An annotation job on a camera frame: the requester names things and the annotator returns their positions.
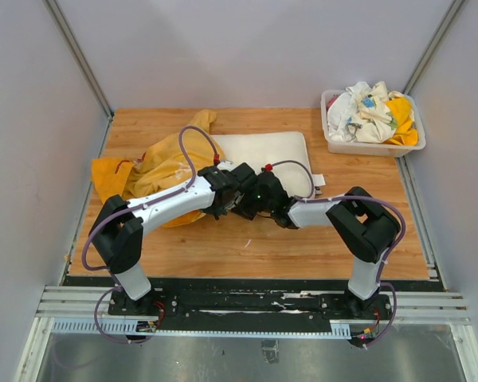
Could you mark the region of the yellow pillowcase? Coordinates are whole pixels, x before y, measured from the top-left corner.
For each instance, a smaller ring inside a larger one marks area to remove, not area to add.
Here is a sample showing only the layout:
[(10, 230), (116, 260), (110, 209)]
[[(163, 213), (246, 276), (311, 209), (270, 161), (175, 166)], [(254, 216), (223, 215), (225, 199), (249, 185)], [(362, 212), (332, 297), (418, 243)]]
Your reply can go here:
[[(190, 121), (210, 136), (211, 125), (217, 112), (199, 111)], [(147, 148), (139, 159), (96, 158), (92, 160), (91, 179), (102, 203), (109, 197), (120, 195), (124, 200), (146, 197), (180, 183), (191, 177), (191, 169), (178, 143), (179, 133), (173, 133)], [(212, 138), (216, 153), (201, 133), (189, 129), (183, 134), (183, 145), (198, 171), (214, 164), (214, 157), (225, 159), (221, 147)], [(194, 223), (204, 217), (200, 211), (188, 212), (163, 225), (175, 228)]]

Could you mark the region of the white bear print pillow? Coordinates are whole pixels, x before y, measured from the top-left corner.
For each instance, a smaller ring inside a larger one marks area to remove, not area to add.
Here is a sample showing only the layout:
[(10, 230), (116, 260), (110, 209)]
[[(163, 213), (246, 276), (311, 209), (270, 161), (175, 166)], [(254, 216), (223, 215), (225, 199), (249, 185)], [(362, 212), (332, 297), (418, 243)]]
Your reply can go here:
[(324, 176), (311, 170), (306, 141), (300, 132), (227, 134), (213, 139), (231, 162), (246, 162), (257, 173), (267, 164), (274, 165), (274, 174), (290, 196), (315, 197), (326, 185)]

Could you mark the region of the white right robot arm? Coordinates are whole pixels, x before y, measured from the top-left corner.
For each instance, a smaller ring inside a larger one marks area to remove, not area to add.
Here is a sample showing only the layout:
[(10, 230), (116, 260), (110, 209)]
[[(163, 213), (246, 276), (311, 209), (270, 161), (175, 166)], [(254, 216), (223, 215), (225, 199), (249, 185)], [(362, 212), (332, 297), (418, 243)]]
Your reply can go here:
[(354, 316), (375, 300), (387, 257), (406, 233), (403, 215), (361, 187), (331, 198), (289, 196), (271, 172), (257, 176), (239, 197), (233, 212), (248, 220), (265, 213), (278, 226), (288, 229), (333, 227), (354, 256), (343, 298)]

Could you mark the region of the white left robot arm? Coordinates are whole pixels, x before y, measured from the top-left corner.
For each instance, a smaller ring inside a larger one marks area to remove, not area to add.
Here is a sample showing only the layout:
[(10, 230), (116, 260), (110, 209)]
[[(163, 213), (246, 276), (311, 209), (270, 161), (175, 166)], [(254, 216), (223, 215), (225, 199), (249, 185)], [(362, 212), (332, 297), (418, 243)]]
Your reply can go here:
[(115, 195), (101, 209), (84, 248), (93, 246), (116, 284), (133, 301), (152, 289), (140, 257), (143, 237), (188, 212), (215, 219), (231, 211), (255, 184), (257, 175), (246, 163), (223, 162), (194, 173), (170, 189), (125, 201)]

